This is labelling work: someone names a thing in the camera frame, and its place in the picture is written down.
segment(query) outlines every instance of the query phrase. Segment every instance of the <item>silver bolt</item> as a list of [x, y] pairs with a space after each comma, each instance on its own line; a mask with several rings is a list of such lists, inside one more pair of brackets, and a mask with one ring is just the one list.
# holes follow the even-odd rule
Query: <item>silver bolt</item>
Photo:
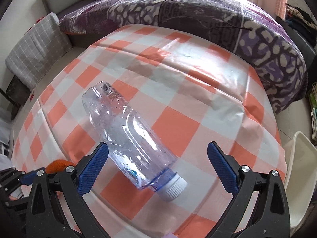
[[71, 173], [72, 171], [74, 171], [74, 167], [73, 166], [67, 166], [66, 167], [66, 172]]
[[42, 176], [44, 174], [44, 171], [43, 170], [39, 170], [38, 172], [37, 172], [37, 176]]
[[248, 171], [250, 171], [250, 167], [248, 167], [248, 166], [241, 166], [241, 170], [247, 173]]
[[274, 176], [278, 176], [278, 171], [273, 170], [273, 171], [272, 171], [272, 174], [273, 174]]

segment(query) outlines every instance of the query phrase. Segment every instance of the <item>blue gripper pad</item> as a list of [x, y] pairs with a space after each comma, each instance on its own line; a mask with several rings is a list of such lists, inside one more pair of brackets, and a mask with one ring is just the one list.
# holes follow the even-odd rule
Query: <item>blue gripper pad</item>
[[26, 185], [26, 186], [31, 185], [31, 184], [33, 183], [34, 178], [35, 178], [35, 176], [37, 175], [37, 172], [38, 172], [39, 170], [45, 171], [45, 168], [42, 167], [42, 168], [39, 168], [39, 169], [37, 169], [37, 170], [34, 170], [34, 171], [31, 171], [31, 172], [26, 173], [26, 174], [23, 175], [23, 177], [21, 178], [21, 184], [22, 184], [22, 185]]
[[239, 191], [237, 176], [224, 156], [213, 143], [209, 143], [207, 155], [226, 191], [235, 196]]
[[77, 191], [80, 196], [90, 192], [97, 179], [97, 176], [107, 161], [108, 153], [109, 150], [107, 144], [102, 144], [80, 174], [77, 187]]

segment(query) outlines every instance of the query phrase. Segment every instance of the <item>plastic bottle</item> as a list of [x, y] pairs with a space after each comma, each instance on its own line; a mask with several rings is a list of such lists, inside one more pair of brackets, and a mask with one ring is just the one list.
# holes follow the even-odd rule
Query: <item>plastic bottle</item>
[[152, 187], [165, 201], [179, 196], [187, 182], [170, 169], [177, 157], [109, 83], [88, 89], [82, 102], [109, 157], [138, 189]]

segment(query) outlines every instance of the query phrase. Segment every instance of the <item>table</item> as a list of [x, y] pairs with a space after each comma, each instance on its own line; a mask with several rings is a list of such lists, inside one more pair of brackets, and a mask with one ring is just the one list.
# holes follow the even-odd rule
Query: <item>table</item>
[[139, 111], [177, 155], [173, 169], [188, 182], [166, 203], [150, 189], [137, 190], [109, 159], [84, 199], [111, 237], [171, 232], [204, 238], [232, 198], [207, 158], [211, 141], [240, 165], [265, 173], [277, 169], [284, 178], [284, 150], [255, 70], [209, 41], [144, 25], [124, 26], [91, 45], [51, 82], [19, 133], [12, 157], [18, 169], [30, 171], [56, 159], [77, 163], [94, 150], [100, 138], [81, 96], [100, 81], [112, 84]]

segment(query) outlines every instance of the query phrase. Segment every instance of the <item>bottle cap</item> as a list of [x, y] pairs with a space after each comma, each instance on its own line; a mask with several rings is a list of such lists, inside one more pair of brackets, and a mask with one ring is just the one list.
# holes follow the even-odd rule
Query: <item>bottle cap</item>
[[175, 176], [166, 185], [159, 189], [157, 193], [162, 200], [170, 202], [177, 198], [186, 187], [187, 182], [178, 174], [175, 174]]

